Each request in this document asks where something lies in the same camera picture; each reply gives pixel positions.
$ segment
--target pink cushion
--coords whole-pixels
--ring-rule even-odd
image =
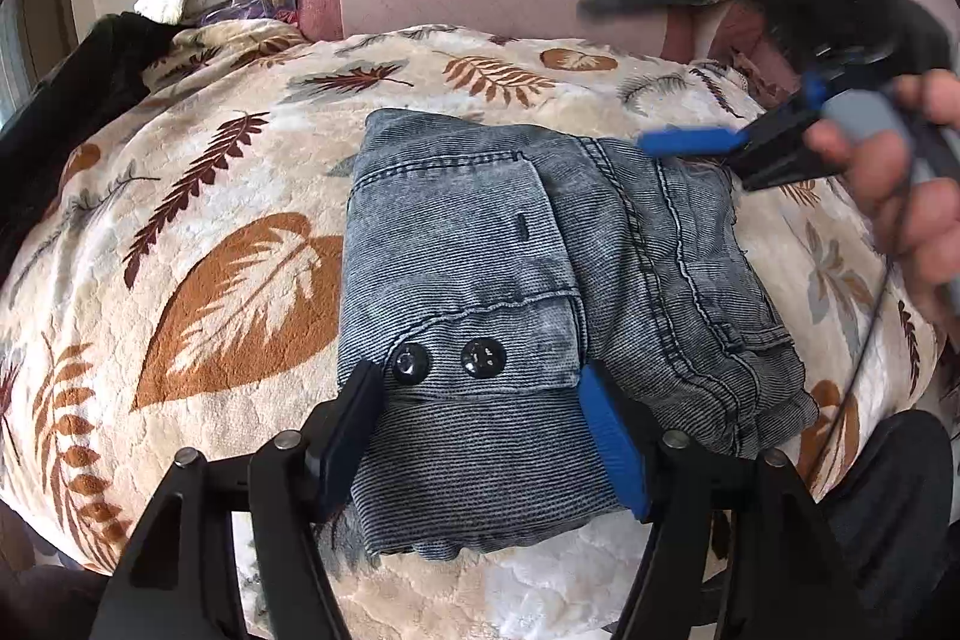
[[[579,0],[299,1],[301,30],[314,41],[448,23],[517,39],[587,39],[632,55],[680,62],[693,57],[692,18],[680,7],[630,20],[591,23],[577,17]]]

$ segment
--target blue gripper pad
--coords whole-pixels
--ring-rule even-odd
[[[580,372],[577,392],[584,418],[587,418],[587,427],[617,501],[628,507],[635,518],[646,518],[650,510],[650,497],[647,495],[643,458],[613,408],[603,381],[590,365]]]

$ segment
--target leaf print blanket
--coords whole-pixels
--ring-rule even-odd
[[[71,157],[0,290],[0,498],[101,572],[177,448],[248,453],[333,396],[344,208],[371,111],[623,139],[760,111],[712,63],[449,25],[309,44],[275,20],[218,23],[179,33],[144,78],[150,97]],[[734,205],[820,406],[785,445],[819,497],[923,393],[937,338],[891,282],[832,427],[882,271],[866,226],[832,181]],[[369,560],[348,510],[318,540],[355,637],[556,637],[616,619],[646,534],[621,512],[526,549]],[[242,517],[236,538],[265,634]]]

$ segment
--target person's leg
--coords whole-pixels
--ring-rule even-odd
[[[947,432],[906,410],[880,423],[820,503],[864,608],[891,637],[929,599],[943,571],[953,488]]]

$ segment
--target denim jacket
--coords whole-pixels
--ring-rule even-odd
[[[728,173],[623,140],[373,112],[342,297],[341,383],[386,367],[353,484],[373,552],[529,545],[616,509],[577,401],[587,359],[713,451],[755,456],[816,418]],[[493,362],[472,373],[477,339]]]

